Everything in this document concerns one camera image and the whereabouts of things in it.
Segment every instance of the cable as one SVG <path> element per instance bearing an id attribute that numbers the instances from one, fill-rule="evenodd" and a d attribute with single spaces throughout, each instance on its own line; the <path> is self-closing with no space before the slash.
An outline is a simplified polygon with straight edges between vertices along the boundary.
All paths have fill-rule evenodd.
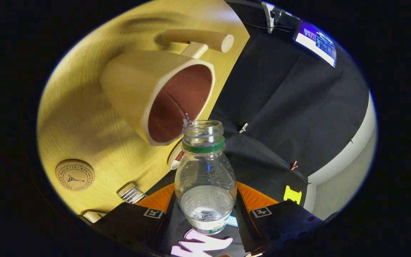
<path id="1" fill-rule="evenodd" d="M 274 27 L 287 27 L 287 28 L 292 28 L 292 27 L 290 27 L 290 26 L 283 26 L 283 25 L 275 25 Z"/>
<path id="2" fill-rule="evenodd" d="M 248 25 L 251 25 L 251 26 L 255 26 L 255 27 L 259 27 L 259 28 L 273 28 L 273 29 L 278 29 L 278 30 L 282 30 L 282 31 L 286 31 L 286 32 L 291 32 L 291 31 L 288 31 L 288 30 L 284 30 L 284 29 L 281 29 L 281 28 L 276 28 L 275 26 L 273 26 L 273 27 L 263 27 L 263 26 L 257 26 L 257 25 L 253 25 L 253 24 L 251 24 L 251 23 L 247 23 L 247 22 L 244 22 L 244 21 L 242 21 L 242 23 L 245 23 L 245 24 L 248 24 Z"/>

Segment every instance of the bottle label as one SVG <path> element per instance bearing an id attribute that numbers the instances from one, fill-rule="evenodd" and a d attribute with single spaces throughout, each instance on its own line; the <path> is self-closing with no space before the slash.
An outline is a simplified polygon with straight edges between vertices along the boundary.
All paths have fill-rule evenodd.
<path id="1" fill-rule="evenodd" d="M 186 216 L 186 219 L 196 229 L 209 231 L 209 233 L 215 233 L 225 228 L 229 215 L 230 213 L 216 221 L 197 221 L 189 218 L 188 216 Z"/>

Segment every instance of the yellow tag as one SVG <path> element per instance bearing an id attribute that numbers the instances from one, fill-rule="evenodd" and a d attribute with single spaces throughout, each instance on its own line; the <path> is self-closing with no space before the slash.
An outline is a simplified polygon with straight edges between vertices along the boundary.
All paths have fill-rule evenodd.
<path id="1" fill-rule="evenodd" d="M 290 186 L 286 186 L 285 194 L 283 196 L 283 200 L 292 200 L 293 202 L 300 204 L 300 197 L 302 197 L 302 192 L 296 192 L 290 189 Z"/>

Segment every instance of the screen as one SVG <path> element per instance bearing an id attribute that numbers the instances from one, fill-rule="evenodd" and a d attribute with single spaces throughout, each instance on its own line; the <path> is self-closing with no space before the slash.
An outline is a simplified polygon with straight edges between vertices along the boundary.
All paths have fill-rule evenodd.
<path id="1" fill-rule="evenodd" d="M 331 39 L 324 32 L 320 31 L 313 25 L 301 21 L 299 33 L 296 36 L 296 42 L 302 44 L 308 49 L 318 54 L 333 68 L 336 67 L 336 48 Z"/>

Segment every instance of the mug handle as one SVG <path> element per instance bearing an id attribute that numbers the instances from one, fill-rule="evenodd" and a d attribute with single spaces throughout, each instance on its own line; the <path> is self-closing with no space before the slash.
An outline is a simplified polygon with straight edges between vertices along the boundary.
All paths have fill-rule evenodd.
<path id="1" fill-rule="evenodd" d="M 234 43 L 233 35 L 199 29 L 169 29 L 161 34 L 161 39 L 166 42 L 189 44 L 181 55 L 196 59 L 209 48 L 227 52 Z"/>

